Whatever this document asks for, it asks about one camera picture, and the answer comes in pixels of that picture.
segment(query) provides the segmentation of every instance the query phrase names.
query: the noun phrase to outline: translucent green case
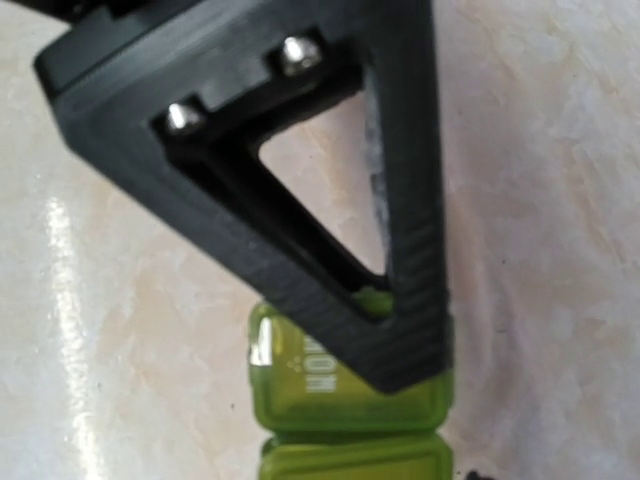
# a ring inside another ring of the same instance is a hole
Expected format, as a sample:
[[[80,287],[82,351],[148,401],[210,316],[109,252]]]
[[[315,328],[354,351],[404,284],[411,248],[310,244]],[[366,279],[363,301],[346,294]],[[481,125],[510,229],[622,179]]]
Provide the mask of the translucent green case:
[[[359,300],[374,314],[391,309],[388,294],[364,292]],[[433,431],[452,404],[451,372],[382,395],[268,305],[254,310],[250,341],[255,414],[274,432]]]
[[[451,480],[451,450],[435,435],[344,445],[276,445],[260,480]]]

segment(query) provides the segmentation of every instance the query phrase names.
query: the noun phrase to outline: beige marble surface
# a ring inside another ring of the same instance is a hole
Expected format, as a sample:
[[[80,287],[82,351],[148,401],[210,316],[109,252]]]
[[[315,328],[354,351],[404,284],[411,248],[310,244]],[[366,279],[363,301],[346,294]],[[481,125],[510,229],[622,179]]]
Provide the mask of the beige marble surface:
[[[458,468],[635,479],[640,4],[437,13]],[[65,149],[31,72],[63,28],[0,3],[0,478],[255,478],[257,297]],[[379,266],[361,103],[267,150]]]

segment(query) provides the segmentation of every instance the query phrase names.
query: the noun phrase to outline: screw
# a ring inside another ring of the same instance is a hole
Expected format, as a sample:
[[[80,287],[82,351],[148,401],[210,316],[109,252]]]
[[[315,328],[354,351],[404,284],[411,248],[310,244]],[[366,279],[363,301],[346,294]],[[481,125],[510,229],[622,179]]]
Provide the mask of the screw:
[[[188,135],[204,123],[204,116],[195,108],[181,103],[173,103],[167,112],[167,132],[173,136]]]
[[[300,75],[322,62],[322,50],[309,37],[289,37],[284,41],[280,62],[287,77]]]

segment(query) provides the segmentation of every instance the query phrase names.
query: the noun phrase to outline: black plastic bracket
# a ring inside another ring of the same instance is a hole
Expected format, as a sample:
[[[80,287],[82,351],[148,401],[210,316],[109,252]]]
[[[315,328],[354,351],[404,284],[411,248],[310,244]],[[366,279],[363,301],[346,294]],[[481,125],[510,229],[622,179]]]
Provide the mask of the black plastic bracket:
[[[321,46],[297,76],[291,35]],[[433,19],[425,0],[158,0],[99,7],[48,47],[38,74],[69,146],[264,295],[383,392],[451,366]],[[385,276],[365,269],[276,180],[273,134],[366,85],[389,212]],[[197,131],[172,135],[170,105]],[[352,300],[389,289],[390,318]]]

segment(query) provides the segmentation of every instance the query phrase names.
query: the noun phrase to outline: green container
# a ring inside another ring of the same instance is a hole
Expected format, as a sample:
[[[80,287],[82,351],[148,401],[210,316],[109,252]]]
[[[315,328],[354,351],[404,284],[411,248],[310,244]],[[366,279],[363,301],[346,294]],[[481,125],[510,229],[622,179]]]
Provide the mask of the green container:
[[[388,294],[357,298],[372,314],[392,308]],[[274,432],[434,431],[453,401],[451,372],[393,396],[378,393],[269,305],[254,310],[250,342],[255,415]]]
[[[451,450],[435,435],[343,445],[273,444],[260,480],[451,480]]]

